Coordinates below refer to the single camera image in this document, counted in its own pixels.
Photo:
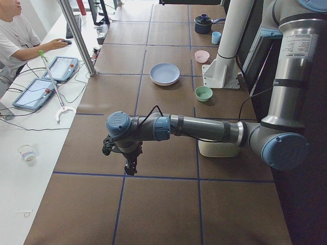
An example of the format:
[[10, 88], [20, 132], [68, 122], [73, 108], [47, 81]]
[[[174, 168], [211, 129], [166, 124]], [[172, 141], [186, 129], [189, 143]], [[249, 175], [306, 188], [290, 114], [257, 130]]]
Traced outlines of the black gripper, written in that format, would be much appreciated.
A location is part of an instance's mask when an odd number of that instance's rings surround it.
[[111, 152], [122, 154], [127, 163], [124, 166], [125, 173], [129, 176], [137, 174], [137, 158], [142, 151], [142, 141], [114, 141], [110, 135], [103, 140], [102, 153], [109, 156]]

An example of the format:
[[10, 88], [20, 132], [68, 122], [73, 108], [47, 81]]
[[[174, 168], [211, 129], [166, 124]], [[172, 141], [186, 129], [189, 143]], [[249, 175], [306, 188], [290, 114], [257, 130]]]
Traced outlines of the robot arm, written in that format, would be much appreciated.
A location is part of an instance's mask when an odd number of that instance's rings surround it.
[[111, 114], [103, 154], [121, 154], [125, 173], [211, 179], [218, 169], [252, 168], [259, 163], [276, 171], [326, 171], [326, 109], [322, 86], [315, 86], [316, 59], [326, 47], [326, 1], [264, 1], [261, 32], [279, 38], [274, 80], [262, 96], [269, 102], [259, 122], [241, 118], [236, 97], [235, 55], [253, 1], [231, 1], [216, 59], [203, 66], [203, 87], [223, 95], [206, 98], [193, 117], [164, 114]]

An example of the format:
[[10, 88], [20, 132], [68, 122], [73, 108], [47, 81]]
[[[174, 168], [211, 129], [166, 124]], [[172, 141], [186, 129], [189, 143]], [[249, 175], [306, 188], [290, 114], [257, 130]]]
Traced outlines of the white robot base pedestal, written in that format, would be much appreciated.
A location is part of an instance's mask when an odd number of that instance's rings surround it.
[[254, 0], [231, 0], [216, 59], [202, 66], [203, 84], [209, 88], [239, 89], [236, 56]]

